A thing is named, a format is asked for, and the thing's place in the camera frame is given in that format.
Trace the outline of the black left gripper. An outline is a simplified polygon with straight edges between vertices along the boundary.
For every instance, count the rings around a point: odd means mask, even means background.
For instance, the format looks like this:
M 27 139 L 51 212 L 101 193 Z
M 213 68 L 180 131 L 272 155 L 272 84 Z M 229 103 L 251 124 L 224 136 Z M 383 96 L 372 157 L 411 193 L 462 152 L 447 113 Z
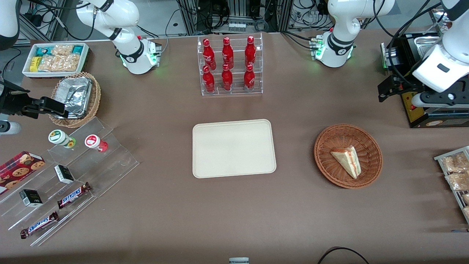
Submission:
M 391 96 L 403 95 L 406 92 L 436 92 L 429 86 L 414 77 L 409 71 L 404 73 L 402 69 L 396 68 L 396 75 L 390 74 L 383 82 L 378 85 L 378 100 L 384 102 Z

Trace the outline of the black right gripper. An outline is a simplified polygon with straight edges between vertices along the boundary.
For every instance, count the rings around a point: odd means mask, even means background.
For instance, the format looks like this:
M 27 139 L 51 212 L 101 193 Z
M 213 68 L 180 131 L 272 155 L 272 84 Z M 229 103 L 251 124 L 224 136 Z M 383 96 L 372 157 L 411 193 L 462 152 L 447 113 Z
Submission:
M 23 89 L 9 81 L 0 82 L 3 87 L 0 96 L 0 112 L 5 115 L 19 115 L 38 119 L 40 115 L 55 115 L 61 118 L 69 118 L 69 112 L 65 105 L 49 97 L 41 97 L 39 104 L 30 104 L 28 93 L 30 90 Z

